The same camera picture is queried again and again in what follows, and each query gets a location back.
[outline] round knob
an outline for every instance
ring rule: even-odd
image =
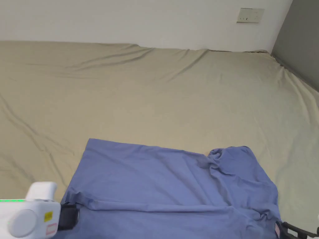
[[[16,213],[9,221],[8,231],[14,237],[26,237],[33,232],[37,224],[34,211],[24,209]]]

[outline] blue cloth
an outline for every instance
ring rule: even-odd
[[[90,139],[62,202],[78,225],[57,238],[276,238],[278,192],[248,147],[208,156]]]

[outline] yellow label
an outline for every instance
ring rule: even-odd
[[[53,211],[45,213],[44,214],[44,222],[52,220],[52,217],[53,217]]]

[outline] bed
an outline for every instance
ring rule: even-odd
[[[318,226],[319,93],[268,53],[0,42],[0,192],[61,200],[89,138],[208,154],[246,145],[283,220]]]

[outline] green led light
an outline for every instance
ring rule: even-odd
[[[24,202],[24,199],[0,199],[0,202]]]

